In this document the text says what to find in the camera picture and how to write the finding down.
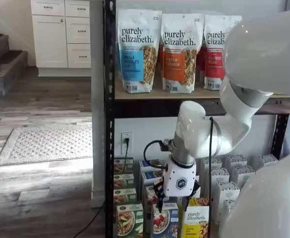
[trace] electrical outlet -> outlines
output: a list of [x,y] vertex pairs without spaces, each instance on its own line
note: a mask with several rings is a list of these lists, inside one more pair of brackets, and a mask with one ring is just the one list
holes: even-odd
[[121,133],[121,155],[125,156],[126,154],[126,149],[127,149],[127,144],[125,143],[125,139],[129,138],[129,145],[128,145],[128,152],[127,156],[132,155],[132,149],[133,149],[133,132],[122,132]]

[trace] wooden floor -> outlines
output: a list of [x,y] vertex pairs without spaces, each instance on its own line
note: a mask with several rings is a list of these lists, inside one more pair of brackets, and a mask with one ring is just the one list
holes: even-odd
[[[91,121],[90,78],[38,78],[29,68],[0,98],[0,151],[13,128]],[[0,238],[71,238],[91,209],[92,160],[0,167]],[[104,237],[104,213],[81,236]]]

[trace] rug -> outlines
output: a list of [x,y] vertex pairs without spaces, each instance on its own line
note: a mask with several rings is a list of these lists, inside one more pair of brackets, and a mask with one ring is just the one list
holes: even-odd
[[15,128],[0,153],[0,166],[92,157],[92,124]]

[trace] white cabinet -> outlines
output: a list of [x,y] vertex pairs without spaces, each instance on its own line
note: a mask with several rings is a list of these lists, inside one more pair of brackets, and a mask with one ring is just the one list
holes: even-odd
[[30,0],[40,76],[90,74],[88,0]]
[[65,17],[32,16],[37,67],[67,65]]
[[90,19],[83,17],[66,18],[66,37],[68,43],[90,43]]
[[64,16],[64,0],[31,0],[33,15]]
[[90,68],[90,44],[67,44],[69,68]]
[[90,17],[90,2],[79,0],[65,0],[65,15],[76,17]]

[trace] black cable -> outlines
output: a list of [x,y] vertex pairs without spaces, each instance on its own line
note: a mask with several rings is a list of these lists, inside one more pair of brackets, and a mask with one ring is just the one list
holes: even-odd
[[129,138],[125,139],[126,142],[126,153],[125,153],[125,161],[124,161],[124,167],[122,173],[125,172],[125,167],[126,167],[126,160],[127,160],[127,153],[128,153],[128,147],[129,147]]
[[77,238],[82,232],[84,232],[96,219],[96,217],[98,216],[98,214],[100,213],[100,211],[102,210],[102,208],[104,207],[105,202],[103,202],[103,205],[100,207],[100,209],[97,211],[97,213],[95,214],[95,216],[92,218],[92,220],[90,221],[89,224],[87,224],[82,230],[80,230],[73,238]]
[[161,140],[153,140],[152,142],[150,142],[148,145],[146,145],[145,149],[144,149],[144,160],[146,161],[146,163],[148,165],[150,165],[151,167],[153,168],[156,168],[156,169],[161,169],[161,170],[167,170],[168,167],[167,166],[157,166],[157,165],[152,165],[146,158],[146,151],[148,149],[149,146],[151,146],[152,144],[155,144],[155,143],[159,143],[160,147],[164,147],[164,143],[161,141]]
[[208,237],[211,237],[211,211],[212,211],[212,176],[211,176],[211,158],[212,158],[212,135],[213,135],[213,117],[210,117],[211,128],[210,128],[210,147],[209,147],[209,225],[208,225]]

